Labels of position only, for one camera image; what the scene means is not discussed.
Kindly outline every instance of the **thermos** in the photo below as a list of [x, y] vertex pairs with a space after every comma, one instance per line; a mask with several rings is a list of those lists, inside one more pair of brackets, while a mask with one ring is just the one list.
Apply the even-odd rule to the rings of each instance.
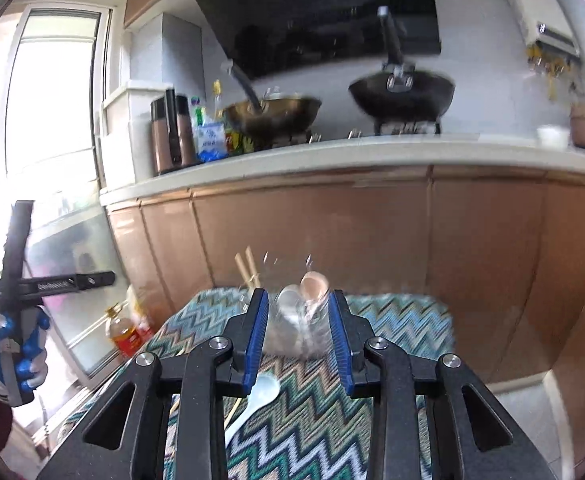
[[188, 98], [175, 95], [175, 90], [169, 88], [165, 96], [151, 102], [150, 115], [157, 173], [169, 173], [198, 164]]

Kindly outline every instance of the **black wok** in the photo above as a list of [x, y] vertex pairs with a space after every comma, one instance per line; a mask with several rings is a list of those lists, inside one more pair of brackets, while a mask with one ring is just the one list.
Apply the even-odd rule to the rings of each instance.
[[454, 83], [443, 75], [415, 70], [406, 63], [394, 19], [379, 8], [388, 60], [382, 72], [358, 79], [349, 87], [355, 102], [375, 120], [375, 133], [384, 123], [438, 123], [454, 95]]
[[404, 72], [412, 78], [412, 87], [402, 92], [388, 90], [387, 72], [358, 79], [348, 88], [359, 108], [381, 124], [436, 122], [450, 107], [454, 84], [431, 72]]

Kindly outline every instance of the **zigzag patterned tablecloth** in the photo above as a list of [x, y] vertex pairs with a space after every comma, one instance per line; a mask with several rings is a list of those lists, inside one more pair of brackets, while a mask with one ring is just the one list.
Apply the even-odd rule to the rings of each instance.
[[[201, 341], [221, 334], [229, 317], [241, 314], [242, 296], [236, 288], [200, 292], [168, 319], [141, 351], [150, 350], [160, 357], [189, 352]], [[436, 359], [453, 349], [451, 315], [433, 298], [410, 294], [346, 298], [354, 314], [370, 320], [376, 335], [394, 341], [411, 354]], [[279, 378], [281, 394], [255, 413], [228, 446], [230, 479], [364, 480], [372, 403], [370, 399], [346, 396], [339, 384], [334, 354], [309, 362], [264, 356], [260, 371], [270, 371]], [[64, 422], [60, 441], [106, 386]], [[226, 414], [234, 401], [224, 399]], [[418, 399], [418, 405], [421, 476], [429, 479], [430, 449], [422, 399]], [[177, 410], [175, 396], [168, 427], [165, 480], [173, 478]]]

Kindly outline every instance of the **wok handle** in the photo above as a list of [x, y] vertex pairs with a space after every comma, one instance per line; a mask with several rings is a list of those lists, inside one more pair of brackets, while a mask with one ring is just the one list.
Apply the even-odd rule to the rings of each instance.
[[403, 53], [401, 52], [401, 42], [397, 34], [395, 20], [390, 14], [387, 6], [381, 6], [377, 10], [377, 16], [381, 22], [383, 31], [383, 42], [387, 51], [387, 63], [390, 65], [403, 65]]
[[257, 96], [255, 89], [253, 88], [252, 84], [250, 83], [250, 79], [246, 75], [246, 73], [241, 70], [233, 60], [229, 60], [221, 65], [222, 70], [226, 70], [228, 74], [230, 74], [241, 89], [245, 92], [250, 104], [252, 104], [253, 110], [256, 114], [261, 114], [264, 111], [264, 107], [261, 103], [261, 99]]

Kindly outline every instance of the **blue glove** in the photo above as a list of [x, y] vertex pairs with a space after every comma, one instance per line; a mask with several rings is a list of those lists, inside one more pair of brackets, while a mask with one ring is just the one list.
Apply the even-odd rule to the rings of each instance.
[[[46, 365], [47, 353], [45, 350], [46, 331], [50, 328], [50, 319], [46, 313], [37, 307], [37, 326], [31, 335], [25, 339], [22, 345], [24, 358], [15, 366], [16, 378], [19, 381], [19, 388], [23, 392], [32, 392], [41, 386], [48, 374]], [[9, 338], [14, 335], [15, 323], [10, 316], [0, 314], [0, 352], [1, 349], [9, 348]], [[0, 362], [0, 400], [8, 401], [8, 390], [4, 384], [4, 375]]]

